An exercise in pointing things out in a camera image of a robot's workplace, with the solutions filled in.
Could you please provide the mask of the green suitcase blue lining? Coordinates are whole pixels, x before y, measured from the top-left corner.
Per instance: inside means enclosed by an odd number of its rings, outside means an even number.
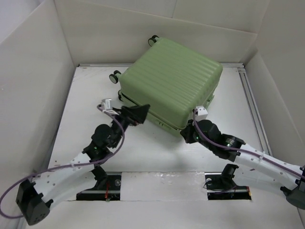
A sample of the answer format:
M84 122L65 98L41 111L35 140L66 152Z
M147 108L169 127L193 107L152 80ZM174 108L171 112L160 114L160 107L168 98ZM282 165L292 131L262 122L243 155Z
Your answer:
M124 72L110 74L119 83L126 106L150 105L147 119L175 137L197 106L207 108L223 71L221 63L164 37L153 35L150 48Z

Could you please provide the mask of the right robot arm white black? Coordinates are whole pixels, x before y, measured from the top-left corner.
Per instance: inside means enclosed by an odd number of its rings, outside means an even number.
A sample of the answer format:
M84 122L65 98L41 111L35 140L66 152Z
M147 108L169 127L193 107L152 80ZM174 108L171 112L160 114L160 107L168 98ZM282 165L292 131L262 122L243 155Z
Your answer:
M223 134L209 120L189 120L180 132L188 144L199 143L215 156L228 160L220 176L221 184L250 186L283 196L288 203L305 208L305 169L279 160L251 147L244 140Z

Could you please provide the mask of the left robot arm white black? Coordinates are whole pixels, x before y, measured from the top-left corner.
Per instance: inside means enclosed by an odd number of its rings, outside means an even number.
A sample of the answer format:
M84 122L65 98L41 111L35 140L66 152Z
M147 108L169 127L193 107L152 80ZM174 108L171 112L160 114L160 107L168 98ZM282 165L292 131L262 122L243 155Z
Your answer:
M29 226L44 220L56 205L70 195L90 185L95 189L103 188L107 173L102 164L120 151L129 126L144 123L150 105L114 108L104 101L97 108L112 119L110 125L97 126L89 145L69 163L45 170L46 178L27 178L20 183L16 203Z

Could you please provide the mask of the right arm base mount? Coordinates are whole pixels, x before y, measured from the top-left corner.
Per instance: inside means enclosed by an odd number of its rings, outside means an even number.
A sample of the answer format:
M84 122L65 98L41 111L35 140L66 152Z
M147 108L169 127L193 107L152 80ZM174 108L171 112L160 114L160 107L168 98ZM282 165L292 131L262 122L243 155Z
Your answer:
M205 172L203 189L207 191L208 200L252 200L247 186L238 186L233 178L237 165L227 164L222 172Z

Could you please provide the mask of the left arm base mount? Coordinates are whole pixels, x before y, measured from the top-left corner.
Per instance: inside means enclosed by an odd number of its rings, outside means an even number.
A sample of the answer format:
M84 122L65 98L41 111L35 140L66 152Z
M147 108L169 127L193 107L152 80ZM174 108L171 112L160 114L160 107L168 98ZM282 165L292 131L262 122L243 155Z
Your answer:
M105 172L103 168L93 170L95 185L77 193L77 201L121 200L122 172Z

